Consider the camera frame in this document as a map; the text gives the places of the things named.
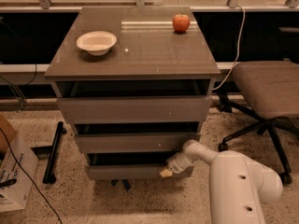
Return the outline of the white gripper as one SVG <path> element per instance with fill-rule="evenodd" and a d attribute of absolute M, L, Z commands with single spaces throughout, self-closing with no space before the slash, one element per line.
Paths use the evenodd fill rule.
<path fill-rule="evenodd" d="M 199 160 L 193 160 L 184 152 L 178 152 L 167 161 L 167 169 L 160 172 L 162 178 L 171 177 L 174 174 L 180 174 L 189 167 L 193 167 Z"/>

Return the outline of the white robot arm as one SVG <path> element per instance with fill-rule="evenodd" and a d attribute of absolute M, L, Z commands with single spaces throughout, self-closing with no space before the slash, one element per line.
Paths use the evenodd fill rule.
<path fill-rule="evenodd" d="M 189 140 L 166 161 L 160 176 L 178 175 L 200 161 L 209 166 L 212 224 L 265 224 L 262 205 L 283 192 L 277 172 L 239 152 L 217 152 Z"/>

